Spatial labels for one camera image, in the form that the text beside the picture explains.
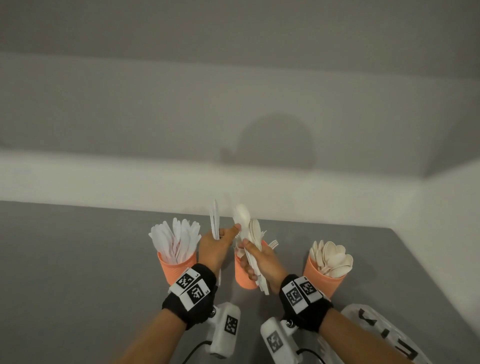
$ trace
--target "black wristband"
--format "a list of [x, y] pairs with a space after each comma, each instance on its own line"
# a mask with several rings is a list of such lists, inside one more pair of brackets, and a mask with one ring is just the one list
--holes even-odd
[[[193, 325], [205, 322], [213, 310], [213, 301], [216, 292], [215, 274], [203, 264], [197, 263], [192, 269], [199, 276], [189, 283], [184, 292], [177, 296], [173, 292], [167, 296], [162, 304], [162, 309], [168, 309], [178, 318], [187, 324], [187, 330]], [[185, 307], [180, 296], [184, 296], [184, 301], [188, 301], [190, 305]]]
[[282, 282], [280, 300], [285, 310], [285, 318], [299, 328], [318, 332], [332, 303], [317, 290], [306, 277], [289, 274]]

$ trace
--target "cable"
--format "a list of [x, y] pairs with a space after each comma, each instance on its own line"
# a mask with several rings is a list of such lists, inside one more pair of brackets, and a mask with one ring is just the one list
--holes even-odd
[[311, 349], [307, 349], [307, 348], [302, 348], [302, 349], [298, 349], [297, 350], [297, 354], [302, 354], [303, 352], [311, 352], [313, 355], [315, 355], [318, 359], [320, 359], [320, 361], [323, 363], [323, 364], [326, 364], [324, 362], [324, 360], [320, 357], [320, 355], [318, 355], [316, 352], [314, 352], [313, 350]]
[[188, 356], [185, 358], [185, 360], [183, 361], [182, 364], [185, 364], [189, 359], [190, 357], [193, 355], [193, 353], [195, 352], [195, 350], [197, 350], [198, 348], [200, 348], [202, 345], [212, 345], [212, 342], [210, 340], [205, 340], [205, 341], [202, 341], [200, 344], [198, 344], [197, 346], [195, 346], [193, 348], [193, 350], [190, 352], [190, 354], [188, 354]]

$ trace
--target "person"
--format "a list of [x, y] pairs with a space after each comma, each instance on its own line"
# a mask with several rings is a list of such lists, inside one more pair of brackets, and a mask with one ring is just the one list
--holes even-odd
[[[200, 278], [210, 290], [209, 294], [187, 311], [178, 296], [171, 292], [153, 323], [116, 364], [165, 364], [170, 361], [185, 330], [209, 317], [213, 308], [216, 279], [228, 249], [240, 229], [239, 224], [230, 229], [220, 229], [220, 240], [215, 240], [212, 232], [202, 236], [198, 263], [192, 269], [200, 273]], [[296, 313], [282, 288], [292, 284], [298, 276], [285, 270], [269, 246], [263, 246], [260, 251], [253, 243], [244, 239], [239, 247], [246, 249], [256, 259], [272, 293], [279, 295], [286, 315], [299, 328], [321, 335], [345, 364], [411, 364], [411, 361], [396, 349], [339, 313], [325, 296], [309, 302], [307, 308]], [[245, 256], [240, 265], [251, 280], [258, 279]]]

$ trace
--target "person's left hand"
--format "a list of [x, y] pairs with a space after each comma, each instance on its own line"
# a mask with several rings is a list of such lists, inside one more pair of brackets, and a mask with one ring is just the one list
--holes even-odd
[[241, 229], [240, 224], [235, 224], [230, 229], [220, 229], [220, 240], [213, 238], [212, 231], [202, 236], [198, 248], [198, 263], [207, 266], [218, 278], [218, 273], [227, 256], [228, 248], [232, 245], [233, 238]]

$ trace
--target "plastic bag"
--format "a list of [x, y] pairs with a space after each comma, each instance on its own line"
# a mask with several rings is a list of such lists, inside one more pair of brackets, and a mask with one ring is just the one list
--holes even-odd
[[[348, 317], [362, 329], [383, 338], [413, 363], [432, 364], [422, 350], [407, 335], [370, 306], [356, 303], [349, 304], [342, 310], [342, 315]], [[318, 337], [318, 342], [321, 346], [321, 356], [326, 363], [343, 364], [343, 361], [322, 337]]]

